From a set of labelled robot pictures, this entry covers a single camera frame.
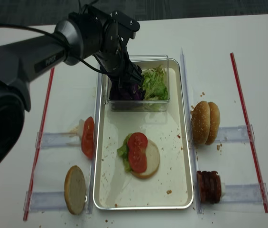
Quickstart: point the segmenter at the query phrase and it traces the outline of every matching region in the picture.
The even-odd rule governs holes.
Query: sesame seed bun
[[[191,123],[194,143],[205,144],[211,126],[210,106],[206,101],[201,101],[196,105]]]
[[[205,143],[206,145],[211,145],[215,141],[220,124],[220,112],[218,106],[214,102],[209,102],[209,107],[211,126],[209,137]]]

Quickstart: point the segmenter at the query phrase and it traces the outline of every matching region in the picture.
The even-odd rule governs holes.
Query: tomato
[[[140,149],[129,151],[129,165],[136,173],[142,173],[147,170],[147,156]]]
[[[148,139],[143,133],[133,133],[128,141],[129,165],[134,172],[142,173],[147,170],[147,156],[145,150]]]
[[[92,117],[88,117],[84,122],[83,134],[81,139],[82,152],[92,159],[93,154],[93,136],[94,136],[94,120]]]
[[[130,136],[128,141],[128,147],[130,150],[137,147],[141,151],[145,151],[147,146],[148,146],[148,138],[145,136],[145,134],[136,132]]]

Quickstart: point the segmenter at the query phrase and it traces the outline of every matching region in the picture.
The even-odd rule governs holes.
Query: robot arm
[[[85,7],[86,13],[73,12],[60,21],[51,36],[0,46],[0,161],[21,134],[24,110],[31,109],[29,83],[60,62],[72,66],[93,55],[119,87],[142,83],[126,50],[139,23],[118,11],[107,15]]]

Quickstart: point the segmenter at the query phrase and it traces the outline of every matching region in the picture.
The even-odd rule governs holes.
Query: bun slice
[[[209,137],[206,141],[206,145],[211,145],[218,133],[219,124],[220,124],[220,112],[218,106],[214,102],[209,102],[210,107],[210,119],[211,119],[211,126],[210,126],[210,133]]]
[[[210,107],[206,101],[199,102],[192,114],[192,133],[196,144],[205,144],[210,133]]]
[[[156,146],[156,144],[148,139],[148,146],[145,150],[146,156],[147,156],[147,170],[143,173],[136,173],[136,172],[131,172],[134,176],[138,178],[149,178],[153,176],[160,164],[160,153],[159,149]]]
[[[64,198],[69,212],[79,215],[85,204],[86,186],[83,172],[78,166],[73,166],[67,172],[64,182]]]

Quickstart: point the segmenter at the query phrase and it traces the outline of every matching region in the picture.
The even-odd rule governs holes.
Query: shredded lettuce
[[[123,165],[124,165],[125,172],[131,171],[131,168],[129,165],[129,148],[128,148],[128,140],[129,140],[131,135],[132,135],[131,133],[128,134],[123,141],[123,145],[117,149],[118,156],[123,159]]]
[[[162,66],[142,72],[144,82],[142,89],[145,91],[144,100],[167,100],[166,71]]]

